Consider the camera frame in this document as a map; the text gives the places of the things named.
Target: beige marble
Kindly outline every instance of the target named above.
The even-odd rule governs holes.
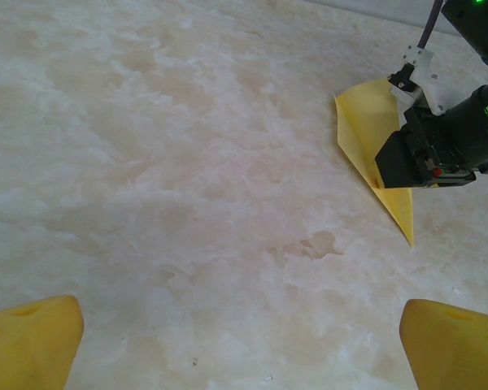
[[[419,34],[295,0],[0,0],[0,308],[78,297],[69,389],[415,388],[405,302],[488,313],[488,177],[416,191],[410,249],[332,97]]]

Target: yellow foam pad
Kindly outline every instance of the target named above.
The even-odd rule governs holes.
[[[0,311],[0,389],[63,389],[82,334],[75,297]]]
[[[399,130],[398,108],[389,82],[379,79],[356,85],[335,100],[338,144],[414,246],[412,190],[383,188],[374,160],[389,135]]]
[[[488,390],[488,315],[412,300],[399,334],[421,390]]]

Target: robotic arm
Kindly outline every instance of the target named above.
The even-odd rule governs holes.
[[[389,78],[402,127],[376,156],[388,189],[459,186],[475,171],[488,174],[488,85],[464,100],[430,71],[434,54],[425,46],[440,11],[488,65],[488,0],[435,0],[420,43]]]

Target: black cable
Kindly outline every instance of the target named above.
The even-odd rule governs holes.
[[[429,19],[426,22],[425,30],[421,35],[420,43],[417,44],[417,47],[419,47],[420,49],[425,48],[426,43],[429,41],[430,35],[432,35],[432,30],[434,30],[434,26],[438,21],[442,4],[443,4],[443,0],[434,0],[434,5],[432,6],[432,11],[430,12]]]

